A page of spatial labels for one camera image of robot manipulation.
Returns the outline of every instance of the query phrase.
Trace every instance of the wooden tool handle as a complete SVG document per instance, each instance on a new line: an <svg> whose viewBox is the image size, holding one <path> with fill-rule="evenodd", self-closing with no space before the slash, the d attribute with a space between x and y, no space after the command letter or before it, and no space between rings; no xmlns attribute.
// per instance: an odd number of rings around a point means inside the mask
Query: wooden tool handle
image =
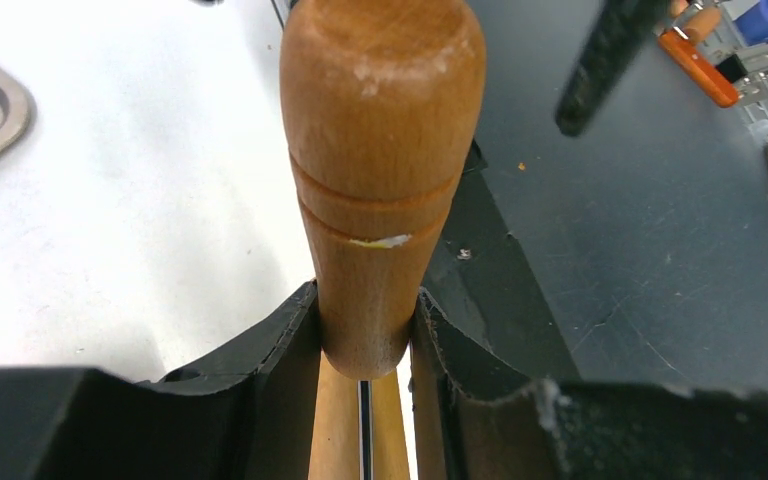
<svg viewBox="0 0 768 480"><path fill-rule="evenodd" d="M713 65L711 65L689 40L682 38L675 30L670 30L658 37L658 44L673 60L711 97L720 107L736 104L740 99L734 88Z"/></svg>
<svg viewBox="0 0 768 480"><path fill-rule="evenodd" d="M688 6L687 0L672 0L670 2L670 17L678 18L679 15L687 10Z"/></svg>
<svg viewBox="0 0 768 480"><path fill-rule="evenodd" d="M319 285L323 349L355 379L396 367L484 90L462 0L302 0L281 106Z"/></svg>
<svg viewBox="0 0 768 480"><path fill-rule="evenodd" d="M723 13L719 8L706 7L690 17L690 20L681 29L687 35L690 44L695 46L705 41L708 35L716 30L717 25L719 25L722 19Z"/></svg>

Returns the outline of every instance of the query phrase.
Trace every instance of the torn black material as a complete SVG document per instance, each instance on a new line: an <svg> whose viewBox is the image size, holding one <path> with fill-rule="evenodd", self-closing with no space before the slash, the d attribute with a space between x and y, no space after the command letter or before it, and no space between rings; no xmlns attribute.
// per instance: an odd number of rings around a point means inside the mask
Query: torn black material
<svg viewBox="0 0 768 480"><path fill-rule="evenodd" d="M423 286L452 324L517 370L535 378L579 378L522 247L487 187L486 166L473 142Z"/></svg>
<svg viewBox="0 0 768 480"><path fill-rule="evenodd" d="M316 286L159 383L0 369L0 479L307 478Z"/></svg>
<svg viewBox="0 0 768 480"><path fill-rule="evenodd" d="M423 480L768 478L766 394L529 382L427 293L411 345Z"/></svg>

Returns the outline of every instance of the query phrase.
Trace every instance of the wooden handle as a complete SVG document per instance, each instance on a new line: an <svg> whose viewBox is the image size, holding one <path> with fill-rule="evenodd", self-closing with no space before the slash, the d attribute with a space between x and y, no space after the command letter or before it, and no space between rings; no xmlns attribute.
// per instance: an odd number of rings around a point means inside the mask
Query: wooden handle
<svg viewBox="0 0 768 480"><path fill-rule="evenodd" d="M282 42L323 349L348 377L381 377L404 353L469 150L484 37L462 0L302 0Z"/></svg>
<svg viewBox="0 0 768 480"><path fill-rule="evenodd" d="M687 10L687 0L672 0L670 2L670 17L678 18L679 15Z"/></svg>
<svg viewBox="0 0 768 480"><path fill-rule="evenodd" d="M726 108L740 99L734 88L713 65L708 63L690 41L682 38L675 30L658 37L658 44L687 73L699 87L720 107Z"/></svg>
<svg viewBox="0 0 768 480"><path fill-rule="evenodd" d="M360 472L358 382L322 357L308 480L357 480ZM409 480L396 372L372 382L373 477Z"/></svg>
<svg viewBox="0 0 768 480"><path fill-rule="evenodd" d="M687 38L690 39L691 45L699 45L708 38L708 35L716 30L717 25L720 24L722 19L723 13L719 8L707 7L690 17L690 20L681 29L687 35Z"/></svg>

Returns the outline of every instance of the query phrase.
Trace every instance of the workbench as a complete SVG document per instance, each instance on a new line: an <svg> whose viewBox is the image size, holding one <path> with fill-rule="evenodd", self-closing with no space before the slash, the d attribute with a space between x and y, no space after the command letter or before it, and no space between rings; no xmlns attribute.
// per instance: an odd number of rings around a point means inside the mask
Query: workbench
<svg viewBox="0 0 768 480"><path fill-rule="evenodd" d="M536 279L487 281L519 292L508 298L539 285L549 308L523 300L530 310L464 314L462 328L533 376L574 374L524 361L560 335L588 380L768 389L765 134L653 42L589 132L565 138L552 113L599 2L470 3L489 51L482 174Z"/></svg>
<svg viewBox="0 0 768 480"><path fill-rule="evenodd" d="M5 3L38 108L0 158L0 364L156 379L311 278L267 2ZM598 2L470 3L481 155L426 282L452 322L535 377L768 389L763 139L654 43L565 138Z"/></svg>

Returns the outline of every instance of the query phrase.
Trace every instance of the white table surface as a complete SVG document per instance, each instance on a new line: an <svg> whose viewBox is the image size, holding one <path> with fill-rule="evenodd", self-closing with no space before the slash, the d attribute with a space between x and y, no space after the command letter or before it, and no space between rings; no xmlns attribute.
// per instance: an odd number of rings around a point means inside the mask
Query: white table surface
<svg viewBox="0 0 768 480"><path fill-rule="evenodd" d="M0 365L157 379L313 277L268 0L0 1Z"/></svg>

